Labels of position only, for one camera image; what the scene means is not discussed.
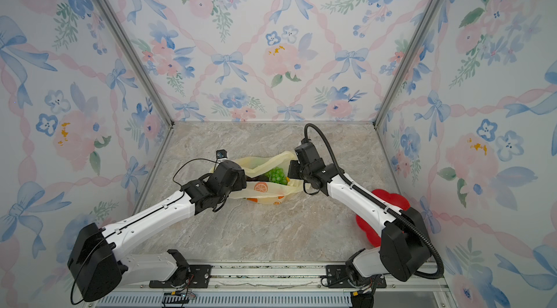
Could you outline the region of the yellow printed plastic bag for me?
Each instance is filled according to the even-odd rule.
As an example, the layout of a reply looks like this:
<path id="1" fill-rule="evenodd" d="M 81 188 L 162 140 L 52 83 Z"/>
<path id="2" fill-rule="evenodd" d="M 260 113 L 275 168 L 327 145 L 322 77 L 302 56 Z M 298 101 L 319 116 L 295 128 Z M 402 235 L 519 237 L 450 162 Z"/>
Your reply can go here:
<path id="1" fill-rule="evenodd" d="M 235 159 L 234 162 L 245 171 L 246 179 L 248 177 L 256 177 L 265 174 L 275 167 L 281 167 L 287 175 L 290 161 L 296 159 L 293 151 L 284 151 L 273 157 L 256 157 L 248 156 L 245 158 Z M 245 199 L 251 202 L 279 205 L 303 191 L 302 180 L 290 180 L 288 185 L 280 185 L 268 182 L 248 182 L 247 187 L 231 192 L 230 199 Z"/>

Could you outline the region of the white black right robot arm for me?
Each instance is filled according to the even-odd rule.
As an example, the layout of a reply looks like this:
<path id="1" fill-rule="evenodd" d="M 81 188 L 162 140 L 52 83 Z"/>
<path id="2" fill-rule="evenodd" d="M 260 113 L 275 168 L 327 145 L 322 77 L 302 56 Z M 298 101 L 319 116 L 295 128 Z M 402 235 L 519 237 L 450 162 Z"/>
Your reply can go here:
<path id="1" fill-rule="evenodd" d="M 406 210 L 374 196 L 354 183 L 334 164 L 325 164 L 315 145 L 306 141 L 295 150 L 296 160 L 289 168 L 289 177 L 299 177 L 357 214 L 379 234 L 378 247 L 352 255 L 346 266 L 355 280 L 374 275 L 391 275 L 399 281 L 412 276 L 426 277 L 419 269 L 434 256 L 422 216 L 416 209 Z"/>

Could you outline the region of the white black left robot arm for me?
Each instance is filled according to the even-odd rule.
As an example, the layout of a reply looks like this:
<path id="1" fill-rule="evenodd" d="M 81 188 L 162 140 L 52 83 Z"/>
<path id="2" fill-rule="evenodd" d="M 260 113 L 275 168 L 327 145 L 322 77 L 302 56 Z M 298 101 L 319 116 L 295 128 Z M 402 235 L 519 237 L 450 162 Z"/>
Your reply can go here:
<path id="1" fill-rule="evenodd" d="M 171 225 L 210 209 L 217 212 L 230 193 L 245 189 L 247 178 L 239 164 L 219 162 L 212 173 L 192 180 L 166 199 L 138 214 L 100 228 L 80 229 L 68 259 L 72 292 L 83 302 L 97 301 L 122 283 L 159 281 L 186 287 L 192 277 L 189 263 L 171 249 L 154 259 L 138 260 L 132 250 Z"/>

